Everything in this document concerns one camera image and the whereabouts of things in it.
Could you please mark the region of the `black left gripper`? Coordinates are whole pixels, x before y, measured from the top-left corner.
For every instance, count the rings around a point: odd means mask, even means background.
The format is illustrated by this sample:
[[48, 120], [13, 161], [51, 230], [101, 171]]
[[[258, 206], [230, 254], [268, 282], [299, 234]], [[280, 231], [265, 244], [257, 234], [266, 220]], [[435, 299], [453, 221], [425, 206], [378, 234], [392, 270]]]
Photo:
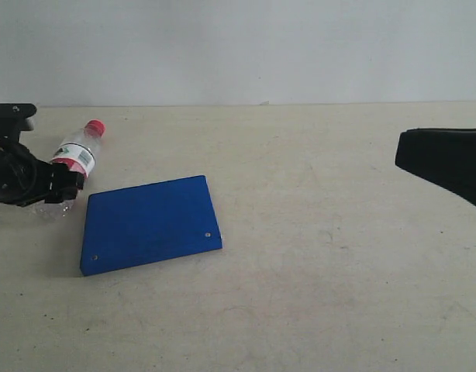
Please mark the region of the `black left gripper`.
[[37, 163], [21, 143], [0, 141], [0, 204], [28, 205], [35, 185], [50, 192], [44, 198], [46, 204], [74, 201], [84, 183], [85, 176], [66, 164]]

